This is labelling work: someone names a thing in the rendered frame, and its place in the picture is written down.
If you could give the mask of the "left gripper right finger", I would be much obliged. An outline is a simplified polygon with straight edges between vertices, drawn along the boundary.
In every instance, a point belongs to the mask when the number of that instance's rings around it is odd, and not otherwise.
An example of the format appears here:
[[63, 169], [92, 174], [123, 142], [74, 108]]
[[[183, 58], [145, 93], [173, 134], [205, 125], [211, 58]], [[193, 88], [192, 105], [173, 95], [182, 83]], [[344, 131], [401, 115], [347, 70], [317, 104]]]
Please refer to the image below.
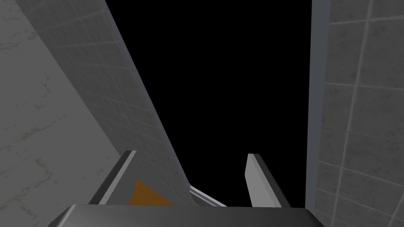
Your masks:
[[291, 207], [259, 154], [250, 153], [247, 155], [245, 180], [253, 207]]

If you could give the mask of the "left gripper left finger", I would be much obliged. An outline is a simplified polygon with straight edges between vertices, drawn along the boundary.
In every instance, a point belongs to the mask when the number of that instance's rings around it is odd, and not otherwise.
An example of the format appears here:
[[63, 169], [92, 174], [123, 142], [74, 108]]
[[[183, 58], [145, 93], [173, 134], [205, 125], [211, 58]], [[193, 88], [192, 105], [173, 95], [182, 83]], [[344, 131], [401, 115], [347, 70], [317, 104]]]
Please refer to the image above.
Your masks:
[[124, 151], [89, 204], [129, 205], [139, 177], [138, 152]]

